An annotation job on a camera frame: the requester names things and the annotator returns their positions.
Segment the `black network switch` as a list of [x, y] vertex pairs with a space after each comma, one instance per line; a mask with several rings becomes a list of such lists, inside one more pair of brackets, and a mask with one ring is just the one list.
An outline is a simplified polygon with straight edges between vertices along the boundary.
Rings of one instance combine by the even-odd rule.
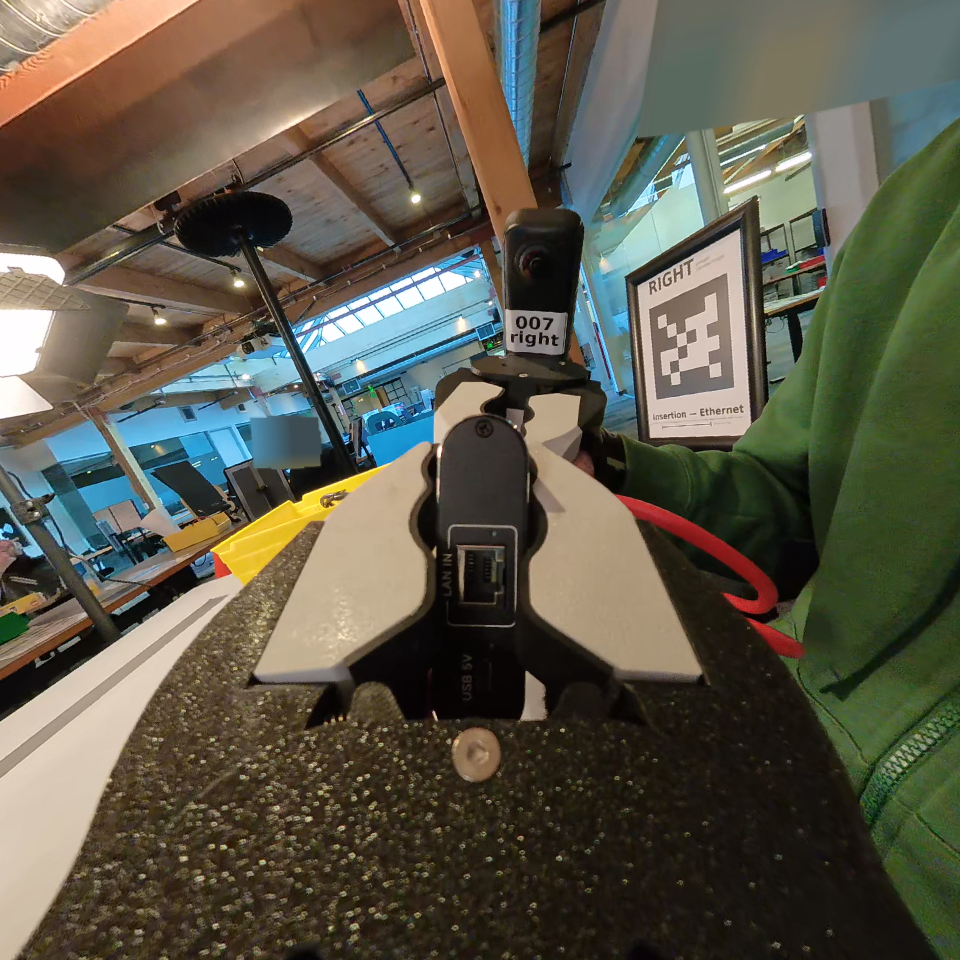
[[502, 417], [471, 416], [438, 449], [436, 655], [439, 717], [518, 719], [520, 566], [528, 542], [530, 458]]

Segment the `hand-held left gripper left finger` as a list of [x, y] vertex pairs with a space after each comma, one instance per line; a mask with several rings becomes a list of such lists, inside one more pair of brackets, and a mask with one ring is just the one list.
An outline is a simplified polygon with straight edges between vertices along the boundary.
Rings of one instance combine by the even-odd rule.
[[353, 687], [352, 667], [431, 604], [419, 510], [432, 492], [424, 441], [344, 498], [322, 523], [253, 670], [271, 684]]

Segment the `black floor lamp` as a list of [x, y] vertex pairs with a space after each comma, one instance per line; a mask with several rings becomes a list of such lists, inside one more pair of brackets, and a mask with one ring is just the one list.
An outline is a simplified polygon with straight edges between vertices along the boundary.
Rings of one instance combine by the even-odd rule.
[[282, 199], [258, 191], [226, 191], [197, 200], [181, 211], [175, 218], [174, 234], [188, 252], [213, 258], [241, 254], [245, 258], [301, 386], [329, 438], [338, 469], [342, 476], [354, 476], [356, 464], [343, 441], [342, 429], [322, 396], [259, 256], [282, 241], [292, 226], [291, 211]]

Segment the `person's green sweatshirt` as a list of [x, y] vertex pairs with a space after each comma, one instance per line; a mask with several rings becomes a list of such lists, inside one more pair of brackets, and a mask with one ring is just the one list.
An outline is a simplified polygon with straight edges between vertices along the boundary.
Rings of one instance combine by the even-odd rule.
[[939, 958], [959, 956], [958, 522], [833, 518], [783, 625], [879, 858]]

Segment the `black metal pole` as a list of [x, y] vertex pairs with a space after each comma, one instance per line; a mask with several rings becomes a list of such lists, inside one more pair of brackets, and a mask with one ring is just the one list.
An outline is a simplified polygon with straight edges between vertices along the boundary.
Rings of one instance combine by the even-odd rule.
[[49, 503], [55, 498], [54, 493], [30, 494], [16, 477], [7, 472], [4, 466], [1, 466], [1, 491], [18, 522], [28, 529], [66, 590], [77, 600], [91, 620], [101, 639], [105, 642], [119, 640], [121, 631], [114, 618], [104, 609], [84, 578], [74, 569], [66, 547], [58, 542], [57, 537], [48, 528], [47, 521], [52, 519]]

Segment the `small yellow bin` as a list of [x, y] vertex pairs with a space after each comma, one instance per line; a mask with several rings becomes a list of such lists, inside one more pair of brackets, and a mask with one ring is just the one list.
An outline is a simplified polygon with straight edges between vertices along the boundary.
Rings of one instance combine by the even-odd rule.
[[220, 511], [195, 519], [174, 534], [164, 536], [163, 540], [171, 551], [183, 551], [215, 539], [232, 526], [233, 521], [229, 515]]

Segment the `black monitor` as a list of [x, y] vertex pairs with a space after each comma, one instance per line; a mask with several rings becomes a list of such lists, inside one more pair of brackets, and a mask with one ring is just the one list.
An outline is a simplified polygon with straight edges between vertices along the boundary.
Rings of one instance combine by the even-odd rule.
[[296, 498], [289, 486], [283, 469], [257, 467], [253, 460], [227, 466], [224, 478], [231, 493], [254, 522], [284, 503], [295, 503]]

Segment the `studio light panel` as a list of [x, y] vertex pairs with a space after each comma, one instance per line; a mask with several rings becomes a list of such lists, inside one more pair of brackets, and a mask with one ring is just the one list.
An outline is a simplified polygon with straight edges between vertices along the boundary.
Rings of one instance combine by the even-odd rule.
[[48, 412], [90, 390], [129, 306], [66, 285], [35, 246], [1, 245], [1, 420]]

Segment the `wooden post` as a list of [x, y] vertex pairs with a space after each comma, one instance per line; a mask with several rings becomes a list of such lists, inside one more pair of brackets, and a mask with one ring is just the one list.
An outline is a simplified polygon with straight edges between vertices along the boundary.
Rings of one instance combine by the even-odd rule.
[[530, 178], [474, 3], [414, 2], [414, 18], [438, 57], [486, 214], [502, 244], [510, 214], [560, 205], [559, 174], [543, 166], [538, 178]]

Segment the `metal ventilation duct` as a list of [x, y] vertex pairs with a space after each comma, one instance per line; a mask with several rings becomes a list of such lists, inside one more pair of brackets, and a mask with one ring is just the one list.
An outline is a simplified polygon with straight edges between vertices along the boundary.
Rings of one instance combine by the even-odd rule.
[[1, 1], [1, 74], [98, 14], [109, 1]]
[[494, 56], [525, 166], [530, 164], [541, 1], [494, 2]]

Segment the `framed marker sign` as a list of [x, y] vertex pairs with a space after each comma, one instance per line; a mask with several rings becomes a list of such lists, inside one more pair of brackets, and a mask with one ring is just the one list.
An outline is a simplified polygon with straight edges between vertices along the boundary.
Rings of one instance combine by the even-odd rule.
[[638, 438], [730, 450], [768, 399], [760, 204], [626, 276]]

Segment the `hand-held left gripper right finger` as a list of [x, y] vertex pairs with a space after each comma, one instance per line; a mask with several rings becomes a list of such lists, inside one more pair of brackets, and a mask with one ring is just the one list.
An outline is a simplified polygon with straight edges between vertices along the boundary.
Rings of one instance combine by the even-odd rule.
[[533, 443], [533, 496], [546, 532], [527, 566], [517, 642], [545, 685], [591, 681], [697, 683], [703, 671], [642, 532], [606, 487]]

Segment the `person's right forearm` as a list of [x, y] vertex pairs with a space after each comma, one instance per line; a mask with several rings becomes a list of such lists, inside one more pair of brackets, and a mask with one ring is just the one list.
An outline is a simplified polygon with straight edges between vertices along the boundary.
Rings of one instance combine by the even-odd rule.
[[895, 610], [958, 592], [958, 122], [880, 187], [833, 262], [800, 359], [731, 452], [625, 441], [623, 492], [783, 589]]

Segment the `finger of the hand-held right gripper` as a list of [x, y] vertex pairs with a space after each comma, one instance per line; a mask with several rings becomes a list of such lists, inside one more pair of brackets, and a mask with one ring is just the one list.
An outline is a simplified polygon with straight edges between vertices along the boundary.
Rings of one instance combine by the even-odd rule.
[[434, 415], [434, 444], [441, 445], [450, 430], [463, 420], [481, 416], [486, 403], [498, 399], [504, 388], [485, 381], [463, 381], [438, 402]]
[[542, 446], [565, 460], [575, 460], [581, 448], [581, 396], [552, 392], [533, 395], [527, 401], [529, 416], [524, 421], [526, 444]]

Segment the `yellow plastic bin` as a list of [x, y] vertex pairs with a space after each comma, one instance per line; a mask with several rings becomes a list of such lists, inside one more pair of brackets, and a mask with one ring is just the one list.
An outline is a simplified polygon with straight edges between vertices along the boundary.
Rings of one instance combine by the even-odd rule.
[[294, 537], [312, 522], [324, 522], [338, 503], [383, 470], [376, 467], [352, 478], [312, 490], [299, 501], [286, 501], [213, 547], [214, 576], [230, 574], [250, 582]]

